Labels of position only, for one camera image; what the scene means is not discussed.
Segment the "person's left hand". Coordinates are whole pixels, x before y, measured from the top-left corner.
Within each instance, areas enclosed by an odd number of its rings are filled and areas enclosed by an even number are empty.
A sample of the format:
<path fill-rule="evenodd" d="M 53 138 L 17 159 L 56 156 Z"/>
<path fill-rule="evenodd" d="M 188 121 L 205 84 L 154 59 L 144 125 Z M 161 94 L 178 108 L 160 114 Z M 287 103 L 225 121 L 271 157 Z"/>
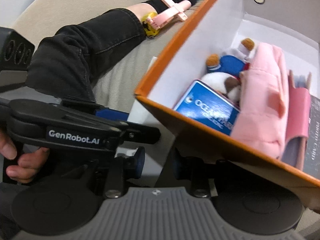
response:
<path fill-rule="evenodd" d="M 12 140 L 1 130 L 1 155 L 9 160 L 17 157 L 17 149 Z M 49 149 L 41 147 L 35 152 L 22 154 L 17 165 L 10 165 L 6 169 L 7 176 L 20 183 L 29 183 L 37 174 L 41 166 L 47 161 Z"/>

